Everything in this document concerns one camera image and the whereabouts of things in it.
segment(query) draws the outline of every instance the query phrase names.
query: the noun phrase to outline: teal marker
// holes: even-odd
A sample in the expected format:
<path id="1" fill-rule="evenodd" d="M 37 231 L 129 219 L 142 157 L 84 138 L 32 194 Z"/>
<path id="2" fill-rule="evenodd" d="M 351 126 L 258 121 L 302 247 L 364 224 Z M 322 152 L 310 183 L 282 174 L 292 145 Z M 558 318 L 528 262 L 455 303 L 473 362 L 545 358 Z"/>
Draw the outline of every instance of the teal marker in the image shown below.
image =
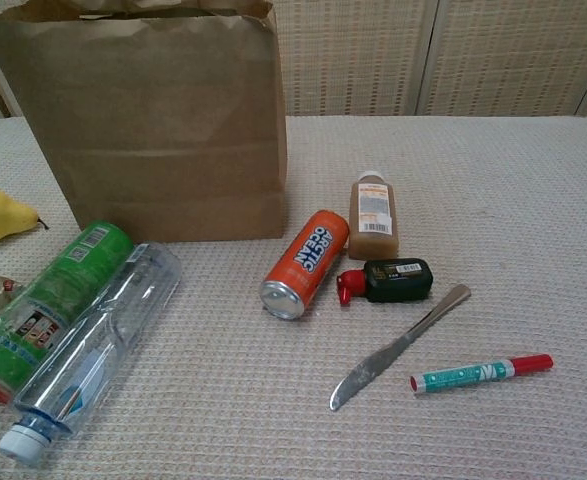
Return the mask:
<path id="1" fill-rule="evenodd" d="M 410 382 L 415 393 L 430 393 L 547 370 L 552 366 L 553 359 L 549 355 L 532 355 L 413 375 Z"/>

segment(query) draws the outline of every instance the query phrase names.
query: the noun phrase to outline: red marker cap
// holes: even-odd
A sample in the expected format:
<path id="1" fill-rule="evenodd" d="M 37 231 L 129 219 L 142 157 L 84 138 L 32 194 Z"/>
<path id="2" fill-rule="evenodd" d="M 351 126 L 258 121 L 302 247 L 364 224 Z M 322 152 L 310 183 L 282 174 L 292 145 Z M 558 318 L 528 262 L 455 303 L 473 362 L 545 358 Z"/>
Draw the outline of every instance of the red marker cap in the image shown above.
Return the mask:
<path id="1" fill-rule="evenodd" d="M 351 296 L 359 297 L 366 292 L 364 270 L 347 270 L 337 277 L 337 295 L 340 305 L 348 305 Z"/>
<path id="2" fill-rule="evenodd" d="M 509 359 L 513 364 L 515 375 L 524 375 L 540 370 L 548 370 L 553 366 L 553 359 L 550 355 L 531 355 L 530 357 L 518 357 Z"/>

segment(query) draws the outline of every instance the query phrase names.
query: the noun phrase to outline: arctic ocean can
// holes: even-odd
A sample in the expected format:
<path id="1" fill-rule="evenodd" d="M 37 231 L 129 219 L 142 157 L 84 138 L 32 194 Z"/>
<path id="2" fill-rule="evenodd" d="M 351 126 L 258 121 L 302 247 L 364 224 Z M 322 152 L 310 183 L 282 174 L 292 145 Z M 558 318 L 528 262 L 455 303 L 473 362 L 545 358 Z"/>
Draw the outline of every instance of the arctic ocean can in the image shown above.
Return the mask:
<path id="1" fill-rule="evenodd" d="M 132 250 L 119 228 L 94 223 L 0 311 L 0 402 L 26 383 Z"/>
<path id="2" fill-rule="evenodd" d="M 299 318 L 348 236 L 348 223 L 339 215 L 314 214 L 262 282 L 260 298 L 267 310 L 284 320 Z"/>

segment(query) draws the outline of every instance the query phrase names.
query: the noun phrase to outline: brown paper bag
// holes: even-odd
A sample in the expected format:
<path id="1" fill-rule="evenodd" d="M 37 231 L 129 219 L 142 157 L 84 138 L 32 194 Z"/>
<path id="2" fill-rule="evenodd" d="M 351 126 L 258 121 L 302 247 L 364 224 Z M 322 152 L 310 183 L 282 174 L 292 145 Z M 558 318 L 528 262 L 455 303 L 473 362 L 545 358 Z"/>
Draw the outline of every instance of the brown paper bag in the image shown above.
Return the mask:
<path id="1" fill-rule="evenodd" d="M 0 67 L 80 227 L 103 219 L 136 241 L 283 234 L 270 3 L 31 0 L 0 15 Z"/>

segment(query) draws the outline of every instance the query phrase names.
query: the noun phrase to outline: butter knife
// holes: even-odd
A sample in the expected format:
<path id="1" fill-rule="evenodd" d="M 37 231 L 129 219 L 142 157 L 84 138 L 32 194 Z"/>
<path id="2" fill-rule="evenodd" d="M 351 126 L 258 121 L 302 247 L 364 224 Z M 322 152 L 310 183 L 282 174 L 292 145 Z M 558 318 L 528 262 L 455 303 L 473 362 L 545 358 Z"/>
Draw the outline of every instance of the butter knife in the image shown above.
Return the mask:
<path id="1" fill-rule="evenodd" d="M 342 405 L 348 402 L 352 396 L 366 387 L 375 379 L 375 377 L 390 367 L 397 357 L 399 357 L 416 338 L 422 335 L 427 328 L 470 296 L 471 290 L 466 285 L 457 285 L 453 287 L 449 294 L 444 297 L 433 310 L 427 313 L 422 320 L 413 325 L 408 332 L 358 363 L 358 365 L 351 370 L 351 373 L 349 373 L 344 380 L 335 387 L 335 391 L 333 391 L 329 403 L 331 410 L 336 412 Z"/>

